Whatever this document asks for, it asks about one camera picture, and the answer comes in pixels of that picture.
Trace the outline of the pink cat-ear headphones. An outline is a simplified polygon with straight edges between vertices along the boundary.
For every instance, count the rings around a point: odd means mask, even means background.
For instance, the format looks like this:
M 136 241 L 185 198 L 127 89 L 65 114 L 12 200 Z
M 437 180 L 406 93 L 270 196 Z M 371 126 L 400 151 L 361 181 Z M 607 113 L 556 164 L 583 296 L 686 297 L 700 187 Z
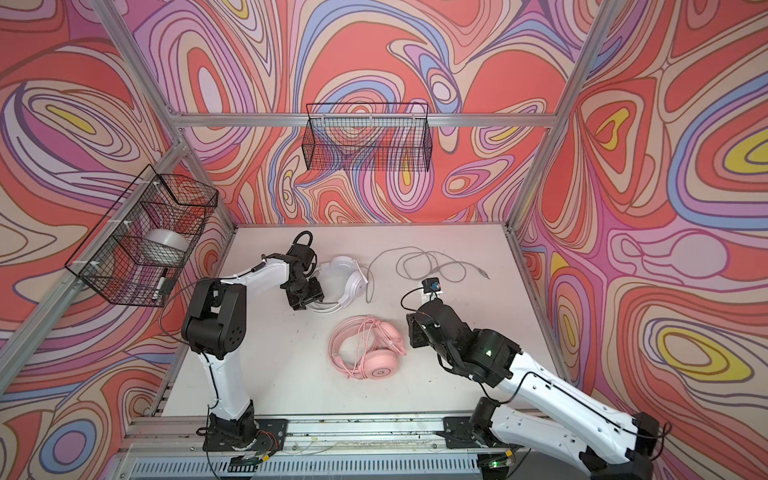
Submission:
M 341 348 L 347 340 L 357 341 L 355 359 L 344 360 Z M 407 355 L 400 332 L 389 322 L 364 315 L 350 317 L 332 331 L 327 357 L 331 365 L 347 379 L 383 380 L 393 376 L 400 359 Z

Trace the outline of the white headphones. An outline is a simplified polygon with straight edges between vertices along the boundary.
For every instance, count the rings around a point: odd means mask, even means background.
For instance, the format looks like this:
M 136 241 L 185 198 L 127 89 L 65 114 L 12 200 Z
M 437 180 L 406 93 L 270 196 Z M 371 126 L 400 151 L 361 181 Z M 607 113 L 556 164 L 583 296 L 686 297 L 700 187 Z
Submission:
M 324 294 L 322 300 L 307 305 L 308 310 L 318 314 L 333 314 L 349 307 L 368 285 L 360 265 L 349 256 L 336 256 L 322 263 L 311 279 L 319 282 Z

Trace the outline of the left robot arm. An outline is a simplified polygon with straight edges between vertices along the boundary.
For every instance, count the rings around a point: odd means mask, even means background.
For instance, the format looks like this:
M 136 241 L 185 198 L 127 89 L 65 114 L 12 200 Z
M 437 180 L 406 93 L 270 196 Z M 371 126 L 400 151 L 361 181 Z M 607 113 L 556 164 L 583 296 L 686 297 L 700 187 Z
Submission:
M 314 250 L 294 245 L 286 254 L 263 256 L 241 273 L 195 284 L 181 342 L 203 364 L 213 393 L 206 424 L 198 430 L 205 452 L 269 454 L 281 448 L 276 435 L 259 425 L 243 385 L 240 347 L 246 336 L 248 298 L 279 288 L 292 309 L 304 310 L 323 298 L 319 280 L 313 276 L 316 267 Z

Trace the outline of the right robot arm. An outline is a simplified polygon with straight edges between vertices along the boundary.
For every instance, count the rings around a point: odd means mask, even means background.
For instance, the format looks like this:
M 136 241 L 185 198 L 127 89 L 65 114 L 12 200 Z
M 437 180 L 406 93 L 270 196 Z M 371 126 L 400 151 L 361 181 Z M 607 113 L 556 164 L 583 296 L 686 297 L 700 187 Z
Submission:
M 406 320 L 411 346 L 433 348 L 443 370 L 510 396 L 482 395 L 461 430 L 443 432 L 450 447 L 523 447 L 592 479 L 652 478 L 670 428 L 651 415 L 627 414 L 590 397 L 504 335 L 470 328 L 439 298 L 409 310 Z

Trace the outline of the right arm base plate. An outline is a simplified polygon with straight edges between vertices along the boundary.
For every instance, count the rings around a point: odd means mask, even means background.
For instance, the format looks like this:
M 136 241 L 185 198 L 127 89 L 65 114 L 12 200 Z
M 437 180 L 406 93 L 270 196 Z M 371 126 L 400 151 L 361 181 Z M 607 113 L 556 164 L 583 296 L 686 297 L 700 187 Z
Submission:
M 482 433 L 475 428 L 469 416 L 446 416 L 442 419 L 442 429 L 435 434 L 445 440 L 449 449 L 504 449 L 515 451 L 520 445 L 503 443 L 491 434 Z

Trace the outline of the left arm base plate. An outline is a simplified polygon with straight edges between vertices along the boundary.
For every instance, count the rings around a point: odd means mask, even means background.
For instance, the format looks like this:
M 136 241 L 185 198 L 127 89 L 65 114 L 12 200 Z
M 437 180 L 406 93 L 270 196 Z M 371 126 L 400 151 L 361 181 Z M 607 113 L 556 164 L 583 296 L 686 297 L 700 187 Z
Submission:
M 205 427 L 205 452 L 274 453 L 283 449 L 288 420 L 257 418 L 223 420 L 210 416 Z

